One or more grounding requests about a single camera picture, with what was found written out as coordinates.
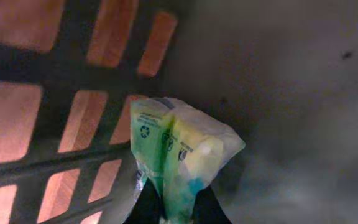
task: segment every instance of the black speck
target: black speck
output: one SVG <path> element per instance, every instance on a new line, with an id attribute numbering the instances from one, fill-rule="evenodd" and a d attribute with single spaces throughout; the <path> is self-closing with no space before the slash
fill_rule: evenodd
<path id="1" fill-rule="evenodd" d="M 219 102 L 221 102 L 221 105 L 225 105 L 227 103 L 227 98 L 226 97 L 222 97 Z"/>
<path id="2" fill-rule="evenodd" d="M 347 52 L 342 54 L 342 60 L 350 59 L 353 57 L 353 55 L 354 55 L 353 51 L 348 50 Z"/>

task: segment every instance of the crumpled plastic packaging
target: crumpled plastic packaging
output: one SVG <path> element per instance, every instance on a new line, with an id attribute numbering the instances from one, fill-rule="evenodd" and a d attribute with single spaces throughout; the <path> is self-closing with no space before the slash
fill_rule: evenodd
<path id="1" fill-rule="evenodd" d="M 131 104 L 131 150 L 163 198 L 166 223 L 191 223 L 196 194 L 244 147 L 231 127 L 181 100 Z"/>

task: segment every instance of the gray floor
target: gray floor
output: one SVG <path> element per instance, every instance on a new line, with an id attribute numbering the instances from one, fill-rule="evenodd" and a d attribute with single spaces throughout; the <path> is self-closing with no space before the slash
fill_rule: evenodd
<path id="1" fill-rule="evenodd" d="M 198 0 L 164 93 L 247 147 L 213 189 L 233 223 L 358 223 L 358 1 Z"/>

